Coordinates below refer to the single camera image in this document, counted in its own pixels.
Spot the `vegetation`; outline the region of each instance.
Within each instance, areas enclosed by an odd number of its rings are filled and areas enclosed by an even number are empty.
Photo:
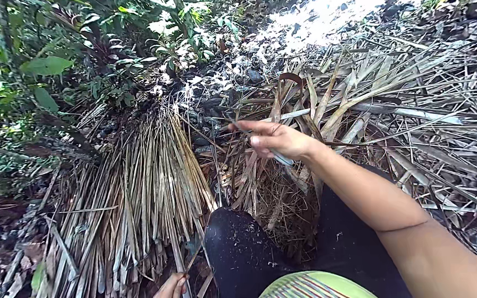
[[[3,189],[68,156],[97,159],[75,128],[83,112],[134,105],[143,88],[134,78],[148,67],[208,61],[215,37],[200,26],[209,20],[208,2],[0,0]],[[224,22],[237,33],[229,18],[212,19]]]

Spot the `hand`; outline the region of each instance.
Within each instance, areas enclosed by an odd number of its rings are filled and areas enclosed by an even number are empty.
[[[302,134],[293,128],[279,123],[264,121],[238,121],[236,127],[229,124],[228,129],[253,131],[256,135],[250,138],[250,144],[262,158],[273,158],[274,154],[268,149],[273,148],[291,159],[303,159],[308,156],[313,145],[318,140]]]
[[[169,279],[161,286],[154,298],[180,298],[180,295],[187,292],[185,281],[189,276],[183,273],[173,273]]]

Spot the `dry grass bundle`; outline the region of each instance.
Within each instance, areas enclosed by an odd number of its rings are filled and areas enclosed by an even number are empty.
[[[420,17],[364,24],[355,33],[360,37],[319,59],[314,51],[290,57],[283,73],[303,78],[302,97],[293,81],[276,88],[279,59],[267,56],[266,68],[274,70],[265,75],[270,84],[238,101],[236,119],[289,125],[357,163],[388,171],[421,206],[438,209],[442,222],[461,233],[477,217],[477,31],[466,25],[467,39],[441,35],[463,18],[447,8],[425,19],[425,26],[414,25]],[[232,189],[232,206],[277,231],[275,240],[292,255],[311,242],[307,233],[317,210],[304,210],[317,206],[310,194],[320,197],[321,181],[300,164],[287,171],[258,159],[244,139],[228,142],[219,179]],[[301,231],[305,237],[296,236]]]
[[[215,209],[176,113],[119,136],[98,167],[79,163],[61,183],[38,297],[137,296],[162,273],[165,247],[185,270],[180,242],[202,239]]]

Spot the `fingers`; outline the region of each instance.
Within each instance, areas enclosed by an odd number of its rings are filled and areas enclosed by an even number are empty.
[[[278,137],[252,136],[250,144],[254,148],[279,148],[281,140]]]
[[[182,277],[182,279],[177,282],[176,287],[174,288],[173,298],[180,298],[180,295],[187,291],[187,288],[185,287],[186,280],[185,277]]]
[[[281,125],[282,124],[279,123],[271,123],[264,121],[241,120],[237,121],[236,125],[229,124],[227,127],[230,131],[241,129],[243,131],[254,131],[260,134],[272,135]]]
[[[163,284],[160,290],[154,295],[155,298],[171,298],[176,294],[177,285],[180,284],[180,281],[183,282],[180,285],[180,290],[182,289],[183,284],[185,283],[185,278],[183,273],[173,273],[170,275],[169,279]]]

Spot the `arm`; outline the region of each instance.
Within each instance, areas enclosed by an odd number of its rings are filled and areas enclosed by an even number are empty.
[[[273,157],[274,148],[321,177],[375,230],[414,297],[477,297],[477,256],[394,184],[287,126],[238,125],[262,134],[250,140],[261,157]]]

